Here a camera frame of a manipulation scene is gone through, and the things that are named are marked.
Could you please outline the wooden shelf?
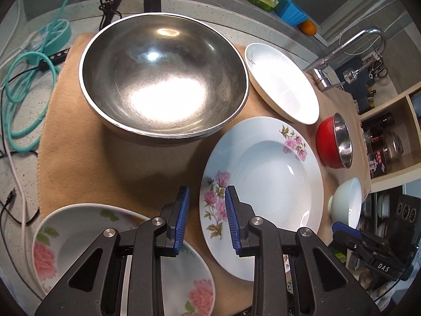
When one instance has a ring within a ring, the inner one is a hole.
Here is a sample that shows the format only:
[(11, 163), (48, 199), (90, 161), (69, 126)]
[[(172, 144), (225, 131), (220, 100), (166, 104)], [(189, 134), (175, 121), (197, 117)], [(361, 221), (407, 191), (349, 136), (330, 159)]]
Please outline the wooden shelf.
[(395, 124), (390, 128), (403, 142), (403, 156), (393, 163), (389, 173), (371, 180), (371, 191), (378, 192), (420, 179), (420, 122), (411, 97), (420, 92), (420, 82), (391, 100), (363, 113), (361, 122), (390, 112)]

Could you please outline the beige cloth mat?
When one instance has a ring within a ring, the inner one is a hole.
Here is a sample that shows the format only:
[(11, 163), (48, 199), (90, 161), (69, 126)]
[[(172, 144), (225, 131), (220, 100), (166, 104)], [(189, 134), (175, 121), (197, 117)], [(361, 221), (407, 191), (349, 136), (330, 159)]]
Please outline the beige cloth mat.
[[(164, 204), (174, 202), (180, 185), (191, 190), (185, 240), (206, 261), (215, 282), (215, 305), (211, 315), (234, 315), (252, 304), (253, 283), (235, 278), (217, 264), (201, 229), (200, 186), (203, 171), (214, 146), (235, 124), (256, 116), (270, 116), (292, 124), (309, 142), (323, 177), (324, 211), (318, 236), (332, 241), (332, 222), (327, 212), (329, 197), (342, 182), (357, 177), (363, 197), (371, 190), (360, 120), (350, 94), (337, 88), (316, 95), (320, 117), (315, 125), (294, 124), (279, 117), (250, 83), (242, 111), (227, 126), (207, 138), (182, 146), (149, 147), (126, 141), (110, 131), (83, 97), (78, 67), (81, 54), (93, 33), (76, 37), (58, 75), (48, 105), (38, 149), (38, 201), (42, 218), (74, 203), (100, 203), (133, 210), (147, 217), (159, 214)], [(315, 134), (322, 120), (340, 113), (353, 143), (350, 169), (330, 169), (321, 164)]]

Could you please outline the white plate grey leaf pattern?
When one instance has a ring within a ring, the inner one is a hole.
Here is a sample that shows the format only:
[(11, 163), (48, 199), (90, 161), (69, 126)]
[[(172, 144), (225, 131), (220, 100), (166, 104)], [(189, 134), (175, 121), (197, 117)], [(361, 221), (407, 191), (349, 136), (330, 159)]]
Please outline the white plate grey leaf pattern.
[(274, 112), (295, 123), (318, 121), (320, 105), (315, 90), (291, 59), (264, 43), (250, 43), (244, 57), (252, 85)]

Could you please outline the rose pattern plate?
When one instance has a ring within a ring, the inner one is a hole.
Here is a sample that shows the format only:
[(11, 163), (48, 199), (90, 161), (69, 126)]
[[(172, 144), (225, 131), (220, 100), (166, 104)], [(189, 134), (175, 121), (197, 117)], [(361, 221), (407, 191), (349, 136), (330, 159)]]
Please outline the rose pattern plate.
[[(98, 203), (68, 205), (38, 226), (32, 245), (33, 269), (44, 294), (56, 285), (76, 259), (107, 228), (119, 232), (140, 226), (148, 217)], [(211, 271), (185, 242), (175, 258), (162, 258), (163, 306), (166, 315), (210, 315), (215, 305)]]

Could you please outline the blue plastic container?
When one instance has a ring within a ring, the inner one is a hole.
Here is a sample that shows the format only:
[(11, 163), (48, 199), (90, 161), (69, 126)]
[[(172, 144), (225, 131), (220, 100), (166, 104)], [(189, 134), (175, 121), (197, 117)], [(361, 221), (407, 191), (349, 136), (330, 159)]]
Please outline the blue plastic container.
[(274, 12), (290, 26), (297, 26), (308, 20), (308, 15), (290, 0), (279, 2)]

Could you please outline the dark glass jar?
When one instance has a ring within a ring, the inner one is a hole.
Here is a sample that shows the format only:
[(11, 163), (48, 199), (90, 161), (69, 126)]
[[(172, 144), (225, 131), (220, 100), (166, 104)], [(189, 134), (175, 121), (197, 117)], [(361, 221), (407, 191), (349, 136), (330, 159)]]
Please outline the dark glass jar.
[(385, 158), (388, 161), (395, 163), (400, 160), (404, 153), (403, 143), (395, 132), (387, 132), (383, 134), (383, 151), (385, 153)]

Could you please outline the pink floral white plate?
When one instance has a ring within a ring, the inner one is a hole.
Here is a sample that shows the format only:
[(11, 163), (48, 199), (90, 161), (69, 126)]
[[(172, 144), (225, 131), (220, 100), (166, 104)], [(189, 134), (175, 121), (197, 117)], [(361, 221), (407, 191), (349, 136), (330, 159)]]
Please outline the pink floral white plate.
[(254, 259), (240, 258), (231, 245), (225, 190), (232, 185), (256, 215), (277, 227), (318, 231), (324, 204), (315, 154), (294, 127), (267, 116), (236, 124), (217, 142), (203, 172), (199, 211), (208, 249), (231, 275), (254, 276)]

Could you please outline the large steel bowl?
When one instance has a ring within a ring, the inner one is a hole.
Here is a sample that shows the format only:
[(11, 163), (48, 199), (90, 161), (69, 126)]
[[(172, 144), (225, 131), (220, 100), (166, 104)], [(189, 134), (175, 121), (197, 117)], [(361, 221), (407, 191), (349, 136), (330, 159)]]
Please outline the large steel bowl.
[(163, 12), (127, 16), (99, 31), (81, 55), (78, 80), (105, 127), (147, 146), (211, 136), (249, 95), (244, 60), (222, 33)]

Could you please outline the orange fruit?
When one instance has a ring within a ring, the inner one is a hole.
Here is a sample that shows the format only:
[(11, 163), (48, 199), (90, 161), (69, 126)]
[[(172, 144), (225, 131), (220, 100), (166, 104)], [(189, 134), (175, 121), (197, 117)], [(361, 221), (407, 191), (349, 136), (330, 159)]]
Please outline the orange fruit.
[(299, 29), (306, 36), (315, 36), (318, 33), (316, 25), (309, 19), (300, 23)]

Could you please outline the red steel bowl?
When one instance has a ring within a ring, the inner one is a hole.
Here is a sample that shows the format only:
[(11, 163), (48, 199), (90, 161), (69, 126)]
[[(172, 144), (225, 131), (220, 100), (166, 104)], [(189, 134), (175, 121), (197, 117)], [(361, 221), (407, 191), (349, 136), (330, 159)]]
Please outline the red steel bowl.
[(316, 149), (324, 166), (333, 169), (350, 168), (353, 145), (345, 119), (335, 113), (326, 118), (316, 132)]

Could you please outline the small white bowl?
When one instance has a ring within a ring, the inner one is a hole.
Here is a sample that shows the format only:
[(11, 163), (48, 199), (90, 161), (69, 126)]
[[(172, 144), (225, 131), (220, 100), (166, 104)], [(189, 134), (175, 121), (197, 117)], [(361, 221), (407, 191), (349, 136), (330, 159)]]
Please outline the small white bowl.
[(333, 223), (340, 222), (351, 228), (359, 223), (363, 204), (362, 187), (358, 178), (340, 184), (328, 200), (328, 213)]

